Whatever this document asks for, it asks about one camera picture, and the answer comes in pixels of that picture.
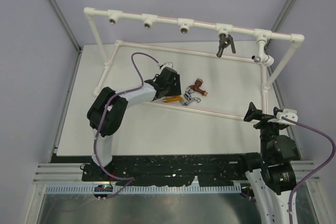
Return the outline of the orange faucet blue knob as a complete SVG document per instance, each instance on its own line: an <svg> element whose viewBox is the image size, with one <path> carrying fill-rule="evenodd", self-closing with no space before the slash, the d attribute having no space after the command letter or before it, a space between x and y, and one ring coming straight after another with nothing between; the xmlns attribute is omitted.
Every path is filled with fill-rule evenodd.
<svg viewBox="0 0 336 224"><path fill-rule="evenodd" d="M173 97L168 97L164 98L163 102L169 103L169 102L177 102L177 101L183 101L183 98L181 96L173 96Z"/></svg>

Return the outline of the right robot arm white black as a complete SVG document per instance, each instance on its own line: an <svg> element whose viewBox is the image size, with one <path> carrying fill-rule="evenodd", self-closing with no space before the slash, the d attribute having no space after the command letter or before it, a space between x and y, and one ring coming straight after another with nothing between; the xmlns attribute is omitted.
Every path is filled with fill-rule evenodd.
<svg viewBox="0 0 336 224"><path fill-rule="evenodd" d="M297 223L297 181L291 161L299 158L295 141L280 131L298 120L297 111L274 108L272 115L249 104L245 122L256 121L260 131L260 152L239 157L237 172L252 187L262 223Z"/></svg>

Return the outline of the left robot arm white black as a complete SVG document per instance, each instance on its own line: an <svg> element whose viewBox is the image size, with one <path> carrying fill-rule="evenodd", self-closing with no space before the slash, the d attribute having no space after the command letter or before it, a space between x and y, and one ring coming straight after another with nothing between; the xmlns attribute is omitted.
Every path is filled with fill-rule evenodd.
<svg viewBox="0 0 336 224"><path fill-rule="evenodd" d="M121 126L127 109L143 102L163 97L181 95L180 75L165 67L153 79L143 80L134 88L115 91L109 87L101 90L87 113L89 125L94 131L92 160L96 163L94 175L101 181L112 175L112 139Z"/></svg>

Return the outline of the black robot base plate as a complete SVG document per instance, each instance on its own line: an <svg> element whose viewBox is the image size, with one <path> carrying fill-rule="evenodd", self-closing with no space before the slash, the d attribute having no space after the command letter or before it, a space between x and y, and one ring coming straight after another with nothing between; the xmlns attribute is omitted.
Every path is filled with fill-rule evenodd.
<svg viewBox="0 0 336 224"><path fill-rule="evenodd" d="M133 186L191 185L197 178L204 186L227 186L234 181L246 180L245 160L257 164L258 153L218 155L135 155L114 156L111 163L101 169L90 156L53 155L54 164L79 164L82 181L114 181L125 185L134 178Z"/></svg>

